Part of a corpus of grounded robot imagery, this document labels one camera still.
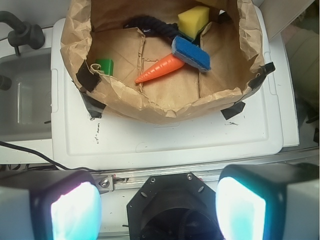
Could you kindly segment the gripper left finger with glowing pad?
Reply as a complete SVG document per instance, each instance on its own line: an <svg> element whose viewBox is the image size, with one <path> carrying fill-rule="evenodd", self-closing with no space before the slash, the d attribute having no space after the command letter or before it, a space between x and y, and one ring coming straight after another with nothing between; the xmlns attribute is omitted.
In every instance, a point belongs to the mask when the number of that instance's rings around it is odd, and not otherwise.
<svg viewBox="0 0 320 240"><path fill-rule="evenodd" d="M96 240L102 201L86 170L0 174L2 240Z"/></svg>

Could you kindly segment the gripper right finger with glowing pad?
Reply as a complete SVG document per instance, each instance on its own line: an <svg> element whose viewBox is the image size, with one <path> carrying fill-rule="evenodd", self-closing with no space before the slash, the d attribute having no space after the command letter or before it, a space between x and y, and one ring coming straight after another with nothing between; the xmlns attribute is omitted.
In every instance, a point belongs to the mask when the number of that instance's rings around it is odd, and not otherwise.
<svg viewBox="0 0 320 240"><path fill-rule="evenodd" d="M226 240L318 240L320 167L227 165L219 176L215 207Z"/></svg>

